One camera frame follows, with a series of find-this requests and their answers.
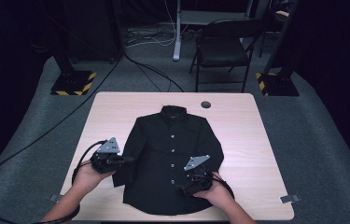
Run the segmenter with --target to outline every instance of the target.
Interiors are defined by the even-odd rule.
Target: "light wood tabletop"
[[[210,108],[203,108],[202,102]],[[231,186],[235,200],[255,220],[290,220],[291,203],[254,97],[248,93],[198,92],[99,92],[91,107],[61,194],[71,187],[78,161],[92,144],[116,137],[122,153],[136,118],[159,113],[164,105],[178,105],[189,114],[207,118],[222,145],[224,161],[220,175]],[[85,157],[97,149],[93,148]],[[178,216],[155,216],[122,203],[124,187],[113,187],[109,177],[81,202],[74,220],[99,221],[220,221],[225,215],[210,207]]]

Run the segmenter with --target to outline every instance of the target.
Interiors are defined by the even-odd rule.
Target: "gray carpet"
[[[145,44],[126,48],[126,53],[165,72],[184,91],[193,91],[194,74],[188,70],[194,40],[183,41],[179,62],[172,61],[173,48],[173,44]],[[261,58],[256,51],[245,92],[256,99],[287,192],[301,197],[293,204],[294,219],[283,223],[350,223],[350,151],[314,89],[297,74],[292,80],[300,97],[262,96],[255,74],[263,70],[269,51],[265,47]],[[117,67],[107,62],[80,62],[74,67],[97,73],[88,94],[50,95],[60,70],[52,58],[47,60],[34,100],[0,157],[3,161],[39,139],[0,167],[0,217],[4,219],[36,222],[53,206],[49,196],[61,190],[96,92],[180,91],[166,78],[144,69],[157,88],[125,57]],[[219,85],[215,91],[234,88],[239,90],[239,86]]]

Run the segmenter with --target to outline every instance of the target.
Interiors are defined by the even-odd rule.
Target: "person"
[[[115,172],[99,174],[93,170],[90,161],[82,162],[72,187],[49,210],[49,212],[46,213],[40,222],[49,222],[73,213],[77,209],[81,200],[88,193],[93,191],[102,180],[114,173]],[[216,178],[221,179],[219,173],[214,173],[214,175]],[[212,187],[209,190],[199,191],[193,196],[205,198],[213,206],[221,209],[231,224],[256,223],[242,206],[232,198],[227,189],[217,181],[212,182]]]

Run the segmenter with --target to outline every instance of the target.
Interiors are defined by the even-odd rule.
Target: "black shirt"
[[[212,206],[207,200],[186,197],[178,186],[186,182],[184,166],[190,157],[209,155],[217,172],[224,155],[207,119],[180,106],[164,106],[160,113],[136,119],[123,156],[136,163],[113,175],[114,186],[125,184],[123,202],[154,215],[189,214]]]

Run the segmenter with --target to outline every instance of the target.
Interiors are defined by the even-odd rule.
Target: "yellow and black hazard tape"
[[[268,73],[269,76],[276,76],[276,73]],[[257,81],[259,82],[259,89],[261,90],[262,95],[268,96],[267,86],[264,83],[261,73],[256,73]]]
[[[80,91],[53,91],[52,95],[85,95],[92,86],[93,79],[96,77],[96,73],[92,73],[88,78],[87,84]]]

